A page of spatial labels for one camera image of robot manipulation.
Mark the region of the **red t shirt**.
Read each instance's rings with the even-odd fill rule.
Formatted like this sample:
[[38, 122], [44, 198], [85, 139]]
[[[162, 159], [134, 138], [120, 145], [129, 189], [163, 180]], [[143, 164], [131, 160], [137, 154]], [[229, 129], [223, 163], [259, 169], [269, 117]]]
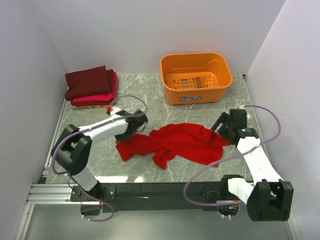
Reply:
[[126, 162], [133, 156], [154, 154], [153, 162], [161, 169], [176, 156], [194, 163], [209, 165], [223, 156], [230, 143], [218, 133], [194, 123], [168, 124], [149, 135], [137, 133], [116, 143], [121, 159]]

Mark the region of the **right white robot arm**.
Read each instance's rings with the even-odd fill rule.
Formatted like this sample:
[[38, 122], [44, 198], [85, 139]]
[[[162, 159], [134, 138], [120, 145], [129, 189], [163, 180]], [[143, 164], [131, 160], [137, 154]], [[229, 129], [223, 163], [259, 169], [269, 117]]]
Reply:
[[290, 217], [294, 187], [275, 171], [263, 150], [263, 142], [254, 128], [247, 125], [245, 109], [223, 112], [211, 128], [243, 155], [253, 183], [239, 175], [225, 175], [219, 193], [230, 200], [233, 196], [245, 205], [254, 222], [287, 221]]

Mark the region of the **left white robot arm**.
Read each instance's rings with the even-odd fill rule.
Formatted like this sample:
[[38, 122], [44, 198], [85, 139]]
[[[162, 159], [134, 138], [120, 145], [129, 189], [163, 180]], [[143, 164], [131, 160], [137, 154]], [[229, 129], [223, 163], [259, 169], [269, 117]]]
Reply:
[[78, 184], [88, 201], [99, 199], [102, 195], [100, 182], [87, 167], [93, 145], [109, 138], [123, 142], [148, 122], [146, 114], [141, 110], [131, 114], [117, 107], [108, 114], [107, 119], [87, 126], [69, 124], [51, 150], [51, 166], [54, 168], [57, 162], [63, 167], [63, 173]]

